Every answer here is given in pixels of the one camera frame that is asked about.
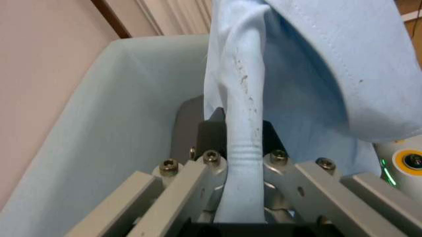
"pink wall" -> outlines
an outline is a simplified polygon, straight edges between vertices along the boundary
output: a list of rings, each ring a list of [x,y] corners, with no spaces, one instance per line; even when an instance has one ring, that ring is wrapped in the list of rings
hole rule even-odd
[[[117,35],[89,0],[0,0],[0,209]]]

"yellow ring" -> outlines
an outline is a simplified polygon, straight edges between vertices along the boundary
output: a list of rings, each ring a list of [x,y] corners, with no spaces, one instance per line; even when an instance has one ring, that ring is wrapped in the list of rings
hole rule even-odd
[[[417,150],[404,150],[404,151],[400,151],[399,153],[397,153],[395,161],[397,166],[405,173],[410,174],[410,175],[417,175],[417,176],[422,176],[422,170],[414,170],[411,169],[409,167],[407,167],[407,165],[404,163],[404,158],[410,154],[418,154],[420,156],[422,156],[422,152],[421,151],[417,151]]]

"screw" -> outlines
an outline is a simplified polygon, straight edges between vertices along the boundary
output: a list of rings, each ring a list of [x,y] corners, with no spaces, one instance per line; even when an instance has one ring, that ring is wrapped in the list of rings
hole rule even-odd
[[[315,163],[317,163],[317,165],[319,165],[329,174],[333,174],[334,170],[336,169],[336,164],[334,164],[334,161],[328,158],[320,157],[315,161]]]
[[[283,150],[273,150],[270,155],[270,162],[273,164],[285,165],[289,156]]]
[[[208,150],[204,152],[204,163],[205,164],[213,164],[215,166],[218,166],[220,164],[220,153],[214,150]]]
[[[191,147],[189,149],[189,158],[191,160],[195,160],[195,152],[196,152],[196,148],[195,147]]]
[[[173,159],[166,159],[160,164],[160,174],[174,176],[179,171],[179,163]]]

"light blue cloth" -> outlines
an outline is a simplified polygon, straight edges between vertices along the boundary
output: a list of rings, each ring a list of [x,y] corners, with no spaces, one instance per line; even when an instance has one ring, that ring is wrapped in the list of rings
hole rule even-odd
[[[61,237],[133,172],[170,155],[202,94],[208,36],[118,40],[98,56],[0,213],[1,237]]]
[[[421,133],[422,73],[392,0],[216,0],[208,52],[205,118],[227,111],[217,222],[264,221],[262,118],[293,160],[343,174],[380,174],[370,142]]]

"bolt head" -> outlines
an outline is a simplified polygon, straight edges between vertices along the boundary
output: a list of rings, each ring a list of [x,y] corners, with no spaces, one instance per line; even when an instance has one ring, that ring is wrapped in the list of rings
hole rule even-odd
[[[166,159],[160,164],[160,174],[174,176],[179,171],[179,163],[174,159]]]
[[[328,158],[320,157],[315,161],[315,163],[317,163],[317,165],[327,171],[332,171],[336,169],[336,164],[334,163],[334,161]]]
[[[212,164],[212,165],[219,165],[221,160],[221,155],[215,150],[208,150],[203,154],[204,163],[205,164]]]
[[[270,162],[273,164],[285,165],[289,156],[283,150],[273,150],[270,154]]]

